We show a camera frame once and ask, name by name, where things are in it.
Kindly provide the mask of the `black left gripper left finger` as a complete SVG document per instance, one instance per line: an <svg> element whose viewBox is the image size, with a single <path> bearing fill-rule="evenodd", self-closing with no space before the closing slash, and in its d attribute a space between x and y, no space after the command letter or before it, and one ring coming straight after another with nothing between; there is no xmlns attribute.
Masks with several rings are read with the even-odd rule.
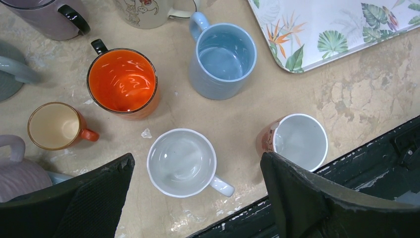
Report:
<svg viewBox="0 0 420 238"><path fill-rule="evenodd" d="M135 167L131 153L0 205L2 238L112 238Z"/></svg>

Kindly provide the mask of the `light blue mug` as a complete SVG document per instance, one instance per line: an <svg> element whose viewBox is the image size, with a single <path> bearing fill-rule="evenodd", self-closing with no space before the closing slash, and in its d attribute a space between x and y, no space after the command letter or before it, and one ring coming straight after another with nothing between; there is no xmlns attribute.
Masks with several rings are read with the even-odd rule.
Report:
<svg viewBox="0 0 420 238"><path fill-rule="evenodd" d="M192 14L189 30L196 43L189 66L192 87L212 100L235 96L257 62L251 35L232 23L210 24L201 12Z"/></svg>
<svg viewBox="0 0 420 238"><path fill-rule="evenodd" d="M217 157L210 141L197 131L177 128L160 135L150 147L147 171L160 192L187 198L211 186L226 197L235 188L216 175Z"/></svg>

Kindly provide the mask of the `lilac ribbed mug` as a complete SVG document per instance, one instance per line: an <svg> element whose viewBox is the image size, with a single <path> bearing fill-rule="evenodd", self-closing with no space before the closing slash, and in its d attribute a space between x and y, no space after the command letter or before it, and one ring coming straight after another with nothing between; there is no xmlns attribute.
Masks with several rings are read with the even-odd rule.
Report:
<svg viewBox="0 0 420 238"><path fill-rule="evenodd" d="M10 147L10 156L0 159L0 201L52 186L48 173L37 163L24 158L25 142L16 135L1 135L0 146Z"/></svg>

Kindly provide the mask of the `pink mug front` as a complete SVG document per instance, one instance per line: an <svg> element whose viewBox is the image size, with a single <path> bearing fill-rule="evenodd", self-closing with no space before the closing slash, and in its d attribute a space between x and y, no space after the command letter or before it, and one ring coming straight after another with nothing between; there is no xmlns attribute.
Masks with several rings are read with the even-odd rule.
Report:
<svg viewBox="0 0 420 238"><path fill-rule="evenodd" d="M256 137L259 157L275 152L310 171L325 161L328 138L323 126L307 114L290 114L267 125Z"/></svg>

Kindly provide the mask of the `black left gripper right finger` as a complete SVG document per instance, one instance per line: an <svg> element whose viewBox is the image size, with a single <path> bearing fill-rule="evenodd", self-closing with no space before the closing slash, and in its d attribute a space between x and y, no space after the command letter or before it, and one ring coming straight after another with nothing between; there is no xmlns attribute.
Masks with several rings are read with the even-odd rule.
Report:
<svg viewBox="0 0 420 238"><path fill-rule="evenodd" d="M274 152L260 167L282 238L417 238L420 208L339 185Z"/></svg>

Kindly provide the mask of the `grey-green ceramic mug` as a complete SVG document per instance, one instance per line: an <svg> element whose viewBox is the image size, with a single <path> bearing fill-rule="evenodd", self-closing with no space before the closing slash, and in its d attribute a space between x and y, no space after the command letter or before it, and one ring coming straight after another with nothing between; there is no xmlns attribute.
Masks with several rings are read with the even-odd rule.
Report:
<svg viewBox="0 0 420 238"><path fill-rule="evenodd" d="M39 83L41 76L31 69L24 55L14 45L0 41L0 100L16 94L23 84Z"/></svg>

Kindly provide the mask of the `dark orange terracotta mug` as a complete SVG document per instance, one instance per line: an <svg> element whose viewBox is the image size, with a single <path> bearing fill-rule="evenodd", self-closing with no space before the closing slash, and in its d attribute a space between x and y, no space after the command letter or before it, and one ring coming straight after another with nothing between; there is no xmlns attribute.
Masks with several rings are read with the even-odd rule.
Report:
<svg viewBox="0 0 420 238"><path fill-rule="evenodd" d="M27 123L31 141L45 150L62 150L81 140L98 141L100 135L88 129L83 115L62 102L50 102L32 112Z"/></svg>

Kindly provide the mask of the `purple mug black handle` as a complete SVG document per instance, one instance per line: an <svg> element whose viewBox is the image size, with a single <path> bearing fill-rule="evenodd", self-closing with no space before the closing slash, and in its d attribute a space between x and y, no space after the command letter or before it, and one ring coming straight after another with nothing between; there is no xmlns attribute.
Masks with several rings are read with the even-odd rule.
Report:
<svg viewBox="0 0 420 238"><path fill-rule="evenodd" d="M89 13L80 0L2 0L10 11L49 39L87 35Z"/></svg>

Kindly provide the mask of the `light blue mug back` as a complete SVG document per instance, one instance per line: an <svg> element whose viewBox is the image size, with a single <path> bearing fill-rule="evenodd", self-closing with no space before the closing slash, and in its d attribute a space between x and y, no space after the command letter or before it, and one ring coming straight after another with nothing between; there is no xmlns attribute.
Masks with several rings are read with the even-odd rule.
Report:
<svg viewBox="0 0 420 238"><path fill-rule="evenodd" d="M201 12L192 14L189 30L196 43L189 66L192 87L212 100L235 96L257 62L251 35L232 23L210 24Z"/></svg>

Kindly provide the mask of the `bright orange mug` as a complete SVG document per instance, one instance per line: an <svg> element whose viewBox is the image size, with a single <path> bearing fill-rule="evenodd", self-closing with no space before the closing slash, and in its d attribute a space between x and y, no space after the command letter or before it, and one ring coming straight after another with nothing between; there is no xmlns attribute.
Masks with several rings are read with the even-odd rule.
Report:
<svg viewBox="0 0 420 238"><path fill-rule="evenodd" d="M156 69L142 53L107 49L101 39L91 42L97 57L87 72L87 89L102 109L126 120L150 116L160 102Z"/></svg>

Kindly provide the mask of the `light blue mug front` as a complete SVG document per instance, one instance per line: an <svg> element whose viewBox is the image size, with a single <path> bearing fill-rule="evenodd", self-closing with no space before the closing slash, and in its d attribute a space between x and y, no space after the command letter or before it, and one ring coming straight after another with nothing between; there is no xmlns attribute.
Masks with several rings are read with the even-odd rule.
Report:
<svg viewBox="0 0 420 238"><path fill-rule="evenodd" d="M177 128L160 135L150 147L147 171L160 192L187 198L211 186L226 197L235 188L216 175L217 157L210 141L197 131Z"/></svg>

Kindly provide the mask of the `cream illustrated mug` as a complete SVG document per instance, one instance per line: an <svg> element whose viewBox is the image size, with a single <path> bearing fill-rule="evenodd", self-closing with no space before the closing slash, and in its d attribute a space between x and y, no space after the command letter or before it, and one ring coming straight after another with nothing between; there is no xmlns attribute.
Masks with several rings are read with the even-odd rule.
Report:
<svg viewBox="0 0 420 238"><path fill-rule="evenodd" d="M139 29L162 26L168 19L189 19L193 12L174 9L172 0L115 0L122 20Z"/></svg>

